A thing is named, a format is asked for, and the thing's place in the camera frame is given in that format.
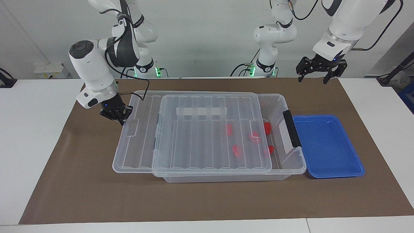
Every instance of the white table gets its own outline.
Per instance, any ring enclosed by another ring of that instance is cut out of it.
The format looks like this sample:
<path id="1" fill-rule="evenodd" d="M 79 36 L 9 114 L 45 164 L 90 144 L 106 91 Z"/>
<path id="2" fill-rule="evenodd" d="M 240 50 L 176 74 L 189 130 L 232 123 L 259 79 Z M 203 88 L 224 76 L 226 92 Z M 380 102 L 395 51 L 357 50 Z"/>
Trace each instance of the white table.
<path id="1" fill-rule="evenodd" d="M 414 115 L 390 87 L 375 79 L 340 82 L 414 206 Z M 414 216 L 16 226 L 82 84 L 19 80 L 12 89 L 0 89 L 0 232 L 414 232 Z"/>

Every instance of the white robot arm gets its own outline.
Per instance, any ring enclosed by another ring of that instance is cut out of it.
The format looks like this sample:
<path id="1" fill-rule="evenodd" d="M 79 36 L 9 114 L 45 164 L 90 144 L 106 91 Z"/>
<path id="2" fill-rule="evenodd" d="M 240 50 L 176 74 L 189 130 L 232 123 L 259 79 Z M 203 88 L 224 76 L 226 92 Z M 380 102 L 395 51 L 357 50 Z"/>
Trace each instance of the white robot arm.
<path id="1" fill-rule="evenodd" d="M 159 77 L 161 72 L 144 43 L 156 41 L 158 32 L 144 19 L 136 0 L 88 0 L 101 14 L 114 16 L 113 37 L 79 41 L 69 50 L 70 60 L 86 87 L 77 96 L 85 108 L 101 104 L 100 114 L 121 125 L 132 112 L 119 93 L 109 66 L 134 67 L 138 78 Z"/>
<path id="2" fill-rule="evenodd" d="M 259 57 L 254 61 L 255 76 L 272 75 L 278 54 L 275 44 L 291 42 L 297 34 L 288 1 L 272 0 L 272 6 L 272 15 L 277 21 L 276 24 L 257 27 L 254 32 L 255 41 L 260 46 Z"/>
<path id="3" fill-rule="evenodd" d="M 393 2 L 395 0 L 322 0 L 332 23 L 313 47 L 315 57 L 303 57 L 296 67 L 299 81 L 316 71 L 328 73 L 324 84 L 333 77 L 340 77 L 347 67 L 343 60 L 345 54 L 353 49 L 365 29 Z"/>

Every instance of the plastic lid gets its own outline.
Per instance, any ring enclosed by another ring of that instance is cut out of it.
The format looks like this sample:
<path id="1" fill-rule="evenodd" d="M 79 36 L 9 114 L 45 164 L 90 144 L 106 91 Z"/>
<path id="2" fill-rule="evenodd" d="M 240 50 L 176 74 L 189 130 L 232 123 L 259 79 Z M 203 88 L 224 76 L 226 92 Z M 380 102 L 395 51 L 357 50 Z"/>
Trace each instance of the plastic lid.
<path id="1" fill-rule="evenodd" d="M 154 174 L 266 174 L 271 168 L 256 94 L 162 97 Z"/>

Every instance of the black handle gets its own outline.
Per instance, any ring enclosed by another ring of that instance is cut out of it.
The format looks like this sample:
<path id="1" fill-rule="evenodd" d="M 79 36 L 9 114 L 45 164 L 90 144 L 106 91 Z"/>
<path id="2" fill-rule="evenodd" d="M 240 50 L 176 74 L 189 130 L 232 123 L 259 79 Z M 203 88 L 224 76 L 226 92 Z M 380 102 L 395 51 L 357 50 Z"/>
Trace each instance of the black handle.
<path id="1" fill-rule="evenodd" d="M 290 141 L 292 142 L 293 147 L 302 146 L 301 140 L 299 139 L 298 132 L 296 130 L 295 122 L 293 121 L 292 113 L 290 110 L 283 112 L 283 117 L 285 118 L 287 131 L 289 132 Z"/>

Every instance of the clear plastic storage box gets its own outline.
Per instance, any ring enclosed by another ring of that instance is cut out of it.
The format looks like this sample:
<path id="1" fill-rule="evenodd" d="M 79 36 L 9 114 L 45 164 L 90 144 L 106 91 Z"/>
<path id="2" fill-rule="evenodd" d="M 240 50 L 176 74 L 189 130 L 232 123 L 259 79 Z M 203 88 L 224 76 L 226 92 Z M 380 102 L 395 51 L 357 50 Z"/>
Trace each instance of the clear plastic storage box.
<path id="1" fill-rule="evenodd" d="M 260 107 L 252 104 L 256 97 Z M 291 143 L 283 115 L 288 107 L 281 95 L 149 91 L 145 101 L 132 96 L 130 105 L 134 110 L 123 127 L 113 161 L 113 169 L 118 173 L 154 173 L 167 182 L 182 183 L 283 180 L 306 171 L 301 147 L 294 148 Z M 164 119 L 166 112 L 175 118 Z M 271 123 L 270 135 L 263 135 L 263 121 Z M 190 122 L 197 124 L 197 128 L 190 126 Z M 206 142 L 194 145 L 191 141 L 199 138 L 199 133 L 196 137 L 188 133 L 189 129 L 202 132 Z M 237 155 L 233 145 L 240 145 Z M 270 158 L 267 145 L 274 146 Z M 244 148 L 247 152 L 240 154 Z"/>

